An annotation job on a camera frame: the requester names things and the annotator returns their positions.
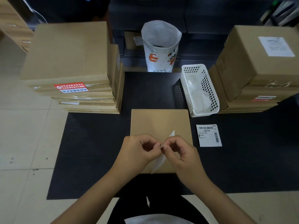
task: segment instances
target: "perforated basket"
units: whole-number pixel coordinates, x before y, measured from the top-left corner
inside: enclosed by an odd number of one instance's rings
[[[193,104],[190,97],[191,95],[188,87],[188,82],[194,83],[195,81],[200,82],[198,85],[196,84],[195,86],[201,87],[204,91],[208,92],[209,94],[209,98],[211,100],[211,109],[209,112],[206,111],[204,113],[195,113],[193,110]],[[184,89],[191,117],[209,116],[219,112],[219,99],[214,89],[209,73],[207,72],[207,68],[204,64],[183,65],[181,73],[181,83]]]

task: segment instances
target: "red and white sticker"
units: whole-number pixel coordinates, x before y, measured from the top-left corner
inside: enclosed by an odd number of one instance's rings
[[[71,84],[56,84],[54,85],[58,90],[63,93],[75,93],[89,91],[83,82],[73,82]]]
[[[271,100],[275,97],[277,97],[277,96],[257,96],[256,98],[254,98],[251,101],[268,101],[268,100]]]

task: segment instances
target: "black tabletop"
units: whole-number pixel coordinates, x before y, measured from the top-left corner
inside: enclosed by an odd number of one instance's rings
[[[188,109],[180,73],[126,72],[122,111],[69,113],[47,199],[76,199],[113,165],[132,109]],[[262,113],[190,118],[193,145],[225,193],[299,190],[299,107],[293,97]],[[200,147],[196,124],[217,124],[222,147]],[[191,194],[175,174],[140,174],[116,196]]]

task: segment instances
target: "black pants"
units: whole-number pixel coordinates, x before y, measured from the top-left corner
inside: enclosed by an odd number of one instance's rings
[[[146,196],[120,197],[117,201],[107,224],[125,223],[124,219],[140,215],[167,214],[173,215],[194,224],[208,224],[203,215],[182,196]]]

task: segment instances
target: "white bag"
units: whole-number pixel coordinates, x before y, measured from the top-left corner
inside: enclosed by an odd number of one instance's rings
[[[172,72],[182,33],[173,25],[154,20],[141,30],[148,72]]]

